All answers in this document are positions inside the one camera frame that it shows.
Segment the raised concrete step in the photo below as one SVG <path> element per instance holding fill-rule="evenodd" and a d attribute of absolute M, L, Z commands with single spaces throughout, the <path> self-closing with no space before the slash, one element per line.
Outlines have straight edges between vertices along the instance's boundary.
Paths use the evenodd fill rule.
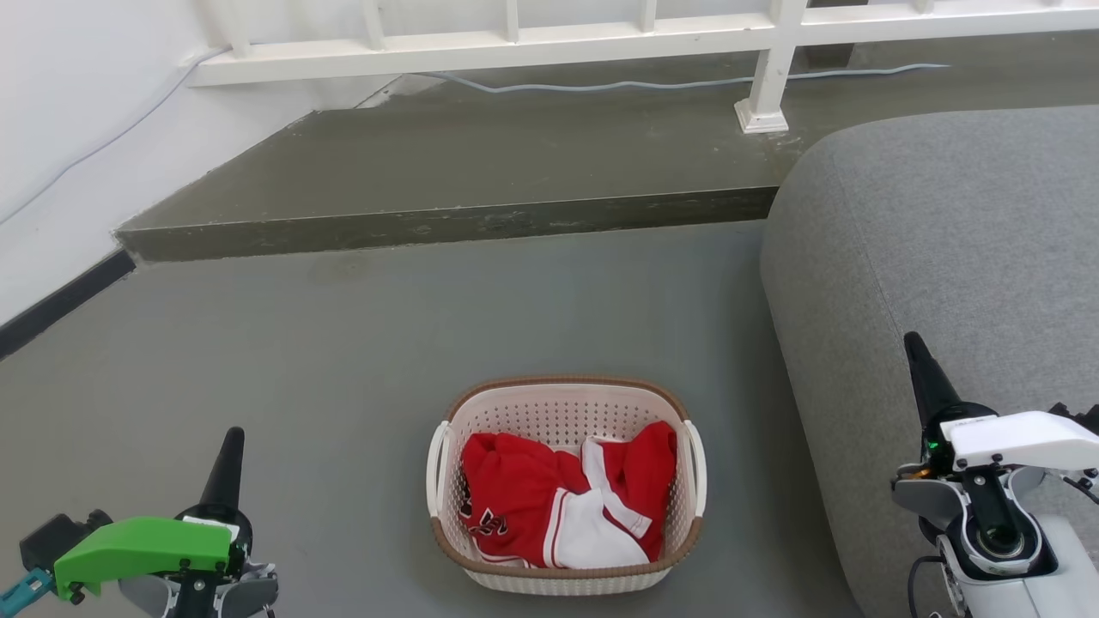
<path fill-rule="evenodd" d="M 733 106 L 753 52 L 404 76 L 299 118 L 134 216 L 142 264 L 537 236 L 767 216 L 793 161 L 884 118 L 1099 103 L 1099 31 L 857 44 L 793 55 L 785 132 Z"/>

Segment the black baseboard strip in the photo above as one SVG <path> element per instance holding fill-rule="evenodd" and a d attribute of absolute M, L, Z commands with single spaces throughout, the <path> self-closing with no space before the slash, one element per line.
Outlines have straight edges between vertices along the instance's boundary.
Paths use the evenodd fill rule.
<path fill-rule="evenodd" d="M 137 264 L 126 251 L 115 251 L 99 262 L 93 269 L 68 282 L 57 293 L 51 293 L 25 312 L 0 325 L 0 361 L 25 347 L 35 336 L 75 311 L 99 293 L 121 282 L 135 271 Z"/>

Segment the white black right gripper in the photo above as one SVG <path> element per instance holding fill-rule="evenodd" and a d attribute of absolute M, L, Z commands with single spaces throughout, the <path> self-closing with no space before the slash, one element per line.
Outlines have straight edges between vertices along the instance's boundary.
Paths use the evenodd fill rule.
<path fill-rule="evenodd" d="M 920 426 L 926 429 L 962 399 L 923 336 L 907 332 L 903 345 Z M 924 439 L 924 452 L 939 475 L 992 465 L 1099 470 L 1099 404 L 1084 413 L 1059 402 L 1050 411 L 947 420 Z"/>

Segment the red white sports shorts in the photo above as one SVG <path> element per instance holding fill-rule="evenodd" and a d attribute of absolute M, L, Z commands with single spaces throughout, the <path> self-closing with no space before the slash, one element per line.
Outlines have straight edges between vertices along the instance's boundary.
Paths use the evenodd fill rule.
<path fill-rule="evenodd" d="M 653 422 L 628 441 L 590 437 L 580 484 L 556 492 L 542 561 L 550 569 L 644 566 L 659 558 L 677 473 L 677 435 Z"/>

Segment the red printed jersey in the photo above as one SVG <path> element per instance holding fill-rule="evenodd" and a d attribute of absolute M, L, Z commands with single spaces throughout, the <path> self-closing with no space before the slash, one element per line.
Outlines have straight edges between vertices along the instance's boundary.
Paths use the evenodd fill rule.
<path fill-rule="evenodd" d="M 462 450 L 462 523 L 490 563 L 558 569 L 564 500 L 592 488 L 580 457 L 510 433 L 471 434 Z"/>

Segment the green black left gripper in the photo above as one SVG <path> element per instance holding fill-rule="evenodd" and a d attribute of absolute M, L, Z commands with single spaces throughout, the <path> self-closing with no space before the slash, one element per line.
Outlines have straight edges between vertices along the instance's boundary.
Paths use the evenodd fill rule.
<path fill-rule="evenodd" d="M 179 580 L 182 603 L 214 603 L 217 587 L 236 580 L 252 550 L 252 523 L 240 508 L 243 427 L 225 433 L 199 506 L 177 518 L 134 517 L 103 525 L 56 560 L 56 594 L 81 603 L 107 580 L 167 575 Z"/>

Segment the teal connector piece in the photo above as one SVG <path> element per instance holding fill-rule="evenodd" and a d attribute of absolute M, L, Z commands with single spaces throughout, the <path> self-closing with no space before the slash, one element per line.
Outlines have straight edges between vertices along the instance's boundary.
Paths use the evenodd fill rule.
<path fill-rule="evenodd" d="M 0 591 L 0 618 L 15 618 L 16 614 L 27 609 L 55 588 L 55 580 L 49 572 L 31 570 L 15 585 L 7 591 Z"/>

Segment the white metal railing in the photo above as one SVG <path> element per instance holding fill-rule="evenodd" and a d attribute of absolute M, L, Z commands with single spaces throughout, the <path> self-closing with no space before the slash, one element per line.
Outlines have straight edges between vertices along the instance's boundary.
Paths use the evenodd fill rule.
<path fill-rule="evenodd" d="M 735 111 L 745 133 L 765 134 L 788 129 L 780 107 L 800 47 L 1099 30 L 1099 0 L 841 0 L 821 7 L 767 0 L 761 11 L 699 16 L 662 16 L 659 0 L 637 0 L 635 14 L 623 22 L 545 27 L 522 23 L 519 0 L 501 3 L 502 24 L 493 30 L 392 34 L 378 0 L 360 0 L 360 38 L 258 43 L 235 0 L 212 0 L 227 48 L 197 62 L 188 82 L 208 88 L 757 52 L 750 97 Z"/>

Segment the white plastic laundry basket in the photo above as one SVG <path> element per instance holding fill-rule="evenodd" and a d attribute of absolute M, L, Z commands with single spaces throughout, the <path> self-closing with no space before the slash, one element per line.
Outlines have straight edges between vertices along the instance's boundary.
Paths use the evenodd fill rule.
<path fill-rule="evenodd" d="M 677 473 L 659 558 L 644 566 L 534 569 L 490 563 L 462 523 L 462 450 L 478 432 L 510 433 L 576 454 L 590 437 L 628 441 L 653 422 L 677 435 Z M 646 591 L 682 562 L 700 536 L 707 505 L 704 446 L 682 404 L 647 382 L 593 376 L 542 376 L 480 385 L 462 396 L 428 446 L 425 500 L 442 550 L 490 591 L 541 596 L 604 596 Z"/>

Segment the grey fabric sofa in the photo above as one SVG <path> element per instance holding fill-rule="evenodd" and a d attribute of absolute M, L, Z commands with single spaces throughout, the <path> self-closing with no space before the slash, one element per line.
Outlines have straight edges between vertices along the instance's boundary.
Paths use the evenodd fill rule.
<path fill-rule="evenodd" d="M 932 548 L 890 492 L 920 457 L 904 334 L 966 402 L 1099 404 L 1099 104 L 824 137 L 774 199 L 761 275 L 854 602 L 909 618 L 909 569 Z"/>

